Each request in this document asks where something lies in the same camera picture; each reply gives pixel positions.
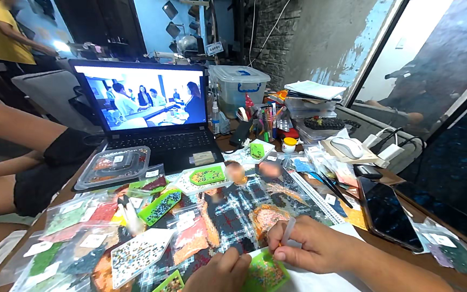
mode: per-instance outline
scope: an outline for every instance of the blue handle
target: blue handle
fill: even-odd
[[[239,83],[239,84],[237,85],[237,91],[238,91],[238,92],[252,93],[252,92],[257,92],[257,91],[259,91],[259,89],[261,89],[261,86],[263,86],[263,84],[262,84],[262,83],[259,83],[259,86],[257,87],[257,89],[247,89],[247,90],[241,90],[241,86],[242,86],[241,83]]]

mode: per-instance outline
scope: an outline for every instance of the hand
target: hand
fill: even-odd
[[[51,47],[45,46],[45,45],[39,45],[38,47],[35,48],[36,50],[52,57],[57,57],[59,53]]]
[[[268,232],[270,253],[276,260],[313,273],[333,273],[354,269],[358,245],[363,243],[321,224],[308,216],[296,218],[290,239],[302,243],[302,249],[279,247],[288,221],[278,221]]]
[[[216,254],[210,262],[199,268],[185,283],[183,292],[238,292],[241,290],[252,257],[239,256],[231,247],[224,254]]]

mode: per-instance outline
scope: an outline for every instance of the pen holder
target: pen holder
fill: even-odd
[[[257,139],[264,142],[273,142],[274,137],[274,127],[273,127],[273,116],[269,110],[262,110],[257,114],[256,122],[256,133],[255,136]]]

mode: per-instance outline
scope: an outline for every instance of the computer mouse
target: computer mouse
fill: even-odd
[[[350,159],[363,156],[363,148],[352,139],[336,137],[331,140],[331,145]]]

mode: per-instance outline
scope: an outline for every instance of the laptop screen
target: laptop screen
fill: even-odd
[[[112,130],[206,122],[203,71],[74,66]]]

